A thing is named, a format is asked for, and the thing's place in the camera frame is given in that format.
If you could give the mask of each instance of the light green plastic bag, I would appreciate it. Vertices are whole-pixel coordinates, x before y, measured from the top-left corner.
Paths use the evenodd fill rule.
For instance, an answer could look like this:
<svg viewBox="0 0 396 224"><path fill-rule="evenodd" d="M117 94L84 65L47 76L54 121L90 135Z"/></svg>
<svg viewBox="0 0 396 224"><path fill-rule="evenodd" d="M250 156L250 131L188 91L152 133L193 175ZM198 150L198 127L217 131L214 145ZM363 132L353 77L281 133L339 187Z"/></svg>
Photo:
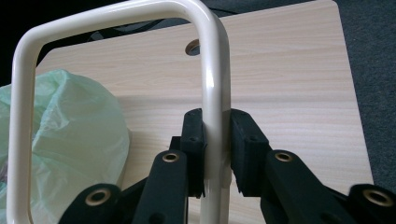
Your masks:
<svg viewBox="0 0 396 224"><path fill-rule="evenodd" d="M10 85L0 88L0 169L7 169ZM31 210L34 223L57 223L85 188L116 184L129 149L117 99L98 82L64 70L35 79ZM0 223L7 179L0 176Z"/></svg>

